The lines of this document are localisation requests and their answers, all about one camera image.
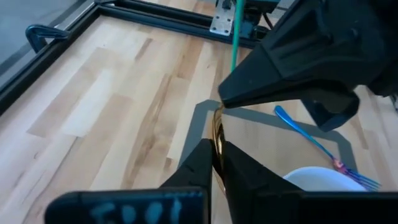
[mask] blue fork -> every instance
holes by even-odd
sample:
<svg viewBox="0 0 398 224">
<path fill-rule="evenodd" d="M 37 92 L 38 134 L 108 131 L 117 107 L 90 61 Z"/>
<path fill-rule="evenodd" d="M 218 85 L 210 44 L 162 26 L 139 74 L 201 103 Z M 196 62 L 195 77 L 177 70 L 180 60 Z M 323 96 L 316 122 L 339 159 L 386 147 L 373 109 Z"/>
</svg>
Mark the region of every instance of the blue fork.
<svg viewBox="0 0 398 224">
<path fill-rule="evenodd" d="M 314 145 L 316 145 L 319 149 L 321 149 L 326 155 L 330 157 L 333 163 L 333 167 L 338 171 L 341 172 L 342 174 L 350 177 L 351 179 L 355 180 L 357 183 L 361 184 L 364 188 L 366 188 L 369 191 L 377 191 L 380 189 L 381 184 L 378 182 L 365 177 L 356 171 L 349 169 L 343 164 L 339 159 L 334 157 L 329 150 L 327 150 L 325 147 L 323 147 L 317 140 L 311 137 L 308 133 L 306 133 L 302 128 L 300 128 L 294 121 L 293 119 L 286 113 L 286 111 L 283 109 L 281 106 L 276 106 L 275 109 L 275 114 L 285 121 L 290 127 L 295 129 L 298 133 L 300 133 L 302 136 L 306 137 L 309 141 L 311 141 Z"/>
</svg>

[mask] wood grain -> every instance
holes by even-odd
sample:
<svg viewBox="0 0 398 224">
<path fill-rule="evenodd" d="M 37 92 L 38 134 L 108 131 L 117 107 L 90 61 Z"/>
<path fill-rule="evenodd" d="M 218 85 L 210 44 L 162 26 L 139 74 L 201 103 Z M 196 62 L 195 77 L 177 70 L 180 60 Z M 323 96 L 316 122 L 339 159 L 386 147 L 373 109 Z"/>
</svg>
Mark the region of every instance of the wood grain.
<svg viewBox="0 0 398 224">
<path fill-rule="evenodd" d="M 206 2 L 153 2 L 214 11 Z M 239 61 L 249 52 L 240 49 Z M 72 190 L 158 187 L 177 168 L 195 106 L 219 100 L 230 60 L 230 45 L 99 17 L 0 117 L 0 223 L 42 223 L 51 200 Z M 362 86 L 356 92 L 360 110 L 337 131 L 361 173 L 397 190 L 397 114 L 389 99 Z M 273 114 L 275 105 L 313 124 L 300 101 L 247 108 Z M 233 116 L 223 121 L 227 140 L 279 175 L 331 167 L 295 132 Z M 335 142 L 318 140 L 340 157 Z M 213 222 L 230 223 L 215 181 L 212 194 Z"/>
</svg>

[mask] green cable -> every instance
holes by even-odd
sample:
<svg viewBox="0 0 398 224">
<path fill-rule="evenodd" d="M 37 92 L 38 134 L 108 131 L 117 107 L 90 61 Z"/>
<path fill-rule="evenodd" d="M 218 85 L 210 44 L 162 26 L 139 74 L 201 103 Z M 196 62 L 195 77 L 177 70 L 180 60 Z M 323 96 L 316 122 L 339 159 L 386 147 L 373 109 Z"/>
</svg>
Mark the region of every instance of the green cable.
<svg viewBox="0 0 398 224">
<path fill-rule="evenodd" d="M 242 12 L 243 12 L 243 0 L 236 0 L 236 12 L 234 21 L 234 37 L 232 40 L 232 62 L 231 62 L 231 72 L 236 67 L 236 58 L 238 56 L 239 49 L 239 33 L 242 23 Z"/>
</svg>

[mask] white bowl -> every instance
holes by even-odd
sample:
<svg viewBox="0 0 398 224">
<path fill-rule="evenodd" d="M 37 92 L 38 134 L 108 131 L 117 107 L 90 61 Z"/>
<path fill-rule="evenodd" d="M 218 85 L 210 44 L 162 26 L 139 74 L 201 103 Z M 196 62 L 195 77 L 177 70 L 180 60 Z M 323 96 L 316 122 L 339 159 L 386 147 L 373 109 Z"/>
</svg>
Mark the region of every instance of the white bowl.
<svg viewBox="0 0 398 224">
<path fill-rule="evenodd" d="M 285 180 L 306 191 L 366 191 L 353 179 L 324 167 L 303 167 L 284 176 Z"/>
</svg>

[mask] light wood surface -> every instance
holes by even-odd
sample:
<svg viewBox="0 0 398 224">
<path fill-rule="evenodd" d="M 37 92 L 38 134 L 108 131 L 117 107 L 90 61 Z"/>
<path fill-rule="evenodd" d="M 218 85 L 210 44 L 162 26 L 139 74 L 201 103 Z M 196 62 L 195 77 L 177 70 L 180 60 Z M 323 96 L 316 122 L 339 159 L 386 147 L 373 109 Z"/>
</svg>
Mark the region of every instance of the light wood surface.
<svg viewBox="0 0 398 224">
<path fill-rule="evenodd" d="M 211 14 L 212 4 L 161 0 Z M 240 49 L 239 59 L 249 53 Z M 48 203 L 72 190 L 158 187 L 177 168 L 195 105 L 218 100 L 231 46 L 100 17 L 0 117 L 0 223 L 42 223 Z M 365 87 L 357 116 L 338 129 L 359 171 L 398 186 L 398 117 Z M 250 106 L 313 124 L 299 101 Z M 223 117 L 226 138 L 279 175 L 327 159 L 291 131 Z M 319 139 L 336 156 L 335 142 Z M 216 184 L 213 221 L 230 223 Z"/>
</svg>

